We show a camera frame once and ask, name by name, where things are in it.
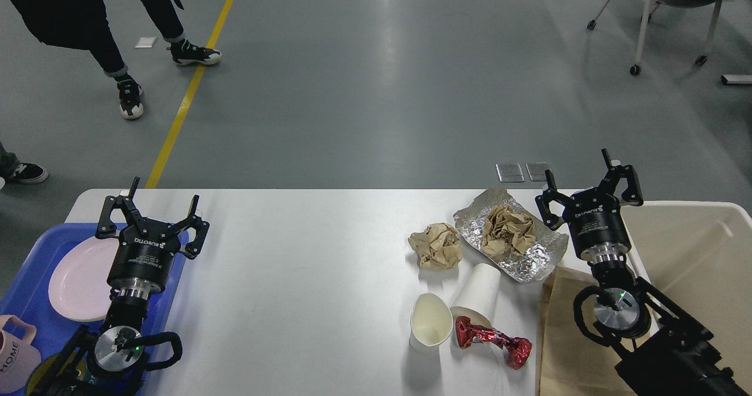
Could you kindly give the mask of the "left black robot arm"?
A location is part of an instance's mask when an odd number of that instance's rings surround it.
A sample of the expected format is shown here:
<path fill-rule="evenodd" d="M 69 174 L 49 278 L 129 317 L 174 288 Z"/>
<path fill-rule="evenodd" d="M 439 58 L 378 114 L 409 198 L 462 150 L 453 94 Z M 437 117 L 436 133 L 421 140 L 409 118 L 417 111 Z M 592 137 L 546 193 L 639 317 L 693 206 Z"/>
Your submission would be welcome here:
<path fill-rule="evenodd" d="M 135 395 L 147 372 L 180 361 L 179 335 L 148 334 L 143 324 L 150 298 L 167 288 L 175 257 L 196 259 L 210 225 L 198 215 L 199 195 L 179 222 L 143 217 L 134 202 L 139 181 L 135 177 L 125 195 L 106 197 L 97 223 L 97 239 L 117 241 L 106 278 L 110 305 L 102 326 L 97 331 L 78 327 L 51 358 L 51 366 L 28 380 L 30 395 Z"/>

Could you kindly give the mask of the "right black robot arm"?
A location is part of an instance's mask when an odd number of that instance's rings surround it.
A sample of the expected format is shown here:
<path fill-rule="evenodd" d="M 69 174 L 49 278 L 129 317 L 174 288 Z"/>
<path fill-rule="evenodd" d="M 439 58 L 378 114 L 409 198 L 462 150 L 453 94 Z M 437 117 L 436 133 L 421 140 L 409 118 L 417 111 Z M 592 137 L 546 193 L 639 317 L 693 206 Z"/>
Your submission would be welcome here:
<path fill-rule="evenodd" d="M 550 169 L 535 203 L 546 227 L 566 224 L 576 256 L 587 262 L 596 284 L 573 300 L 583 336 L 612 348 L 615 370 L 638 395 L 744 395 L 713 334 L 677 303 L 628 268 L 632 249 L 621 209 L 644 203 L 636 169 L 602 149 L 606 172 L 596 187 L 568 196 Z"/>

